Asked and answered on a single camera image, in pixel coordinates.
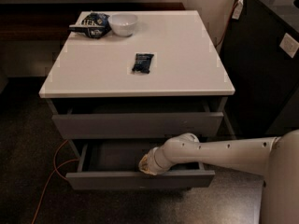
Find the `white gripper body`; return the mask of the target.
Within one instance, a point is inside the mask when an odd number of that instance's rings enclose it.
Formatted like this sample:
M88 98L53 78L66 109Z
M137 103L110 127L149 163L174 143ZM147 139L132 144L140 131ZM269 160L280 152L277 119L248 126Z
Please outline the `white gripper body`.
M164 151L159 147L151 149L147 157L147 171L151 175L161 175L167 172L172 162L164 156Z

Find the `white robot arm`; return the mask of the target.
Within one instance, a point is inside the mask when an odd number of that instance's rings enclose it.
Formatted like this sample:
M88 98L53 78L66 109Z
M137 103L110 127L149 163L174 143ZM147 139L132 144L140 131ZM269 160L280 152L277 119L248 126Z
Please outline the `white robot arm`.
M263 224L299 224L299 131L282 136L202 143L184 133L152 148L140 172L162 175L182 163L202 162L261 175Z

